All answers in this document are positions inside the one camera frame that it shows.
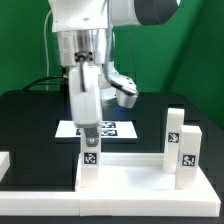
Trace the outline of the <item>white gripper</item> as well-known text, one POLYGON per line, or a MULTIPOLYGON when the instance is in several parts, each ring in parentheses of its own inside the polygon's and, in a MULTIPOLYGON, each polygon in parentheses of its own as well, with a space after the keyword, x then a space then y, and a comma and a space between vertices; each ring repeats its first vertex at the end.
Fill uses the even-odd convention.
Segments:
POLYGON ((77 128, 85 128, 85 142, 88 147, 99 144, 96 127, 102 122, 99 69, 86 62, 79 63, 69 71, 69 96, 71 114, 77 128))

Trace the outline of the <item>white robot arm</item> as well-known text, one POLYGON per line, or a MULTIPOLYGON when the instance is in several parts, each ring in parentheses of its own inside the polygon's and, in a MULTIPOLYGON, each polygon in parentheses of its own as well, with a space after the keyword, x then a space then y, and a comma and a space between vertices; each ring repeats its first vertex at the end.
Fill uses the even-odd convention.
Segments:
POLYGON ((118 104, 131 108, 138 91, 129 77, 114 69, 113 28, 160 25, 181 0, 48 0, 52 31, 57 35, 60 63, 69 71, 69 95, 74 125, 83 130, 88 147, 100 143, 100 91, 113 87, 118 104))

